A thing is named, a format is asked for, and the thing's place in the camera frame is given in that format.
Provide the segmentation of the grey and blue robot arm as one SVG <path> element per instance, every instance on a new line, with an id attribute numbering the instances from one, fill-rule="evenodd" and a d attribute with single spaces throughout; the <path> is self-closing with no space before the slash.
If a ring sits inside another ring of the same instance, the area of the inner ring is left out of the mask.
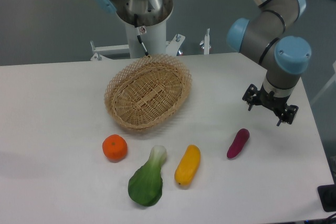
<path id="1" fill-rule="evenodd" d="M 167 44 L 166 20 L 173 10 L 172 0 L 95 0 L 107 13 L 117 14 L 125 23 L 132 58 L 154 54 L 176 55 Z M 226 41 L 236 52 L 266 69 L 260 88 L 250 85 L 243 100 L 273 111 L 280 123 L 291 124 L 298 107 L 288 105 L 300 76 L 311 57 L 310 45 L 300 37 L 284 36 L 306 8 L 306 0 L 254 0 L 260 15 L 240 18 L 230 27 Z"/>

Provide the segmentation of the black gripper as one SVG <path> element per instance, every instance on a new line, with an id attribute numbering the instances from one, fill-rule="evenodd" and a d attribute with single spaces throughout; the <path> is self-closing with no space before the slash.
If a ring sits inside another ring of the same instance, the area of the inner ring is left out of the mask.
<path id="1" fill-rule="evenodd" d="M 257 89 L 254 84 L 251 84 L 244 93 L 242 100 L 248 104 L 248 111 L 253 106 L 262 105 L 263 107 L 273 111 L 278 117 L 277 126 L 281 123 L 292 124 L 299 110 L 296 105 L 288 105 L 288 97 L 276 97 L 273 92 L 267 93 L 265 89 Z"/>

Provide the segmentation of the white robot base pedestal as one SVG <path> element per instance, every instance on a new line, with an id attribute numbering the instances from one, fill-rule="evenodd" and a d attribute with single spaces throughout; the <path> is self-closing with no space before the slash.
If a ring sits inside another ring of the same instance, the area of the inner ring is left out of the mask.
<path id="1" fill-rule="evenodd" d="M 123 22 L 125 25 L 130 58 L 142 58 L 145 56 L 143 46 L 137 38 L 138 29 L 133 25 Z M 166 52 L 166 21 L 153 26 L 145 26 L 145 32 L 141 33 L 141 39 L 150 55 L 165 54 Z"/>

